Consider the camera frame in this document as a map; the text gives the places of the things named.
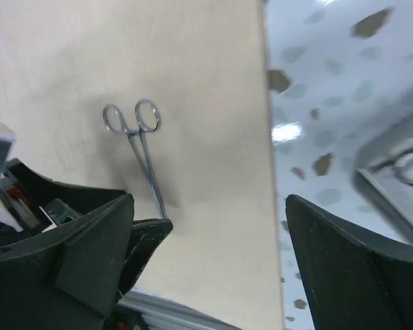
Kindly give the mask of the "steel forceps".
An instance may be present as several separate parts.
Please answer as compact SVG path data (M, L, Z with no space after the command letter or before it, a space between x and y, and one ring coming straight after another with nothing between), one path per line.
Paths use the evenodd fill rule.
M154 126L149 126L142 119L140 114L140 108L146 107L153 113L155 124ZM116 129L113 127L109 120L109 114L113 112L118 118L120 127ZM129 141L131 149L136 156L138 165L145 177L147 185L150 189L151 196L153 197L156 209L159 215L163 218L167 218L167 212L165 208L164 201L159 189L158 180L156 178L155 171L153 169L153 164L149 152L149 148L146 141L146 134L153 133L160 129L161 127L161 115L157 106L148 99L140 99L134 107L134 115L138 128L131 129L127 125L127 121L122 113L122 111L114 104L107 104L102 110L102 117L105 128L116 135L125 135Z

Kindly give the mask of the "beige cloth mat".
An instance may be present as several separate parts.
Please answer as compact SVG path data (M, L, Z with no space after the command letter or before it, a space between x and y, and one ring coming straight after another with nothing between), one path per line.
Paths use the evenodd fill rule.
M147 136L174 229L138 289L240 329L282 329L262 1L0 1L0 122L54 180L120 188L158 216L114 104Z

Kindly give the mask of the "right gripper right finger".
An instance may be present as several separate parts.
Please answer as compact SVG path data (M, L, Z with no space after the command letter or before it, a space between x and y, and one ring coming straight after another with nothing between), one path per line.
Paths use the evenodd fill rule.
M298 195L286 218L316 329L413 329L413 246Z

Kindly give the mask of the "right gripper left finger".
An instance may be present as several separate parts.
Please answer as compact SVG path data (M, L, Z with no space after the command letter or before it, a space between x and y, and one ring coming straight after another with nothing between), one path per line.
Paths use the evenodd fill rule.
M123 195L47 232L0 247L0 329L102 329L134 217Z

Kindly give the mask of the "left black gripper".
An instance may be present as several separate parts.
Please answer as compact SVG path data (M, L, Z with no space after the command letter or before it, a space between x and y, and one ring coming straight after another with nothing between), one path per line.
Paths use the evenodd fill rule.
M86 215L126 195L119 189L77 186L44 177L19 159L6 162L0 197L23 229L40 233Z

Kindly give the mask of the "metal instrument tray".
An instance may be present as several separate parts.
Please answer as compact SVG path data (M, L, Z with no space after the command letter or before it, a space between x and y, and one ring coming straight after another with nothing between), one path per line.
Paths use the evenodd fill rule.
M413 186L393 173L395 157L411 146L413 112L360 148L354 180L359 192L413 244Z

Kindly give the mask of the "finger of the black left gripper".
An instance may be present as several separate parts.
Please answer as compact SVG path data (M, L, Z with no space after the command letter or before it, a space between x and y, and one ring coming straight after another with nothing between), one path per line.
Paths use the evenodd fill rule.
M133 289L159 245L173 230L170 219L134 221L117 218L120 243L116 255L116 297L122 298Z

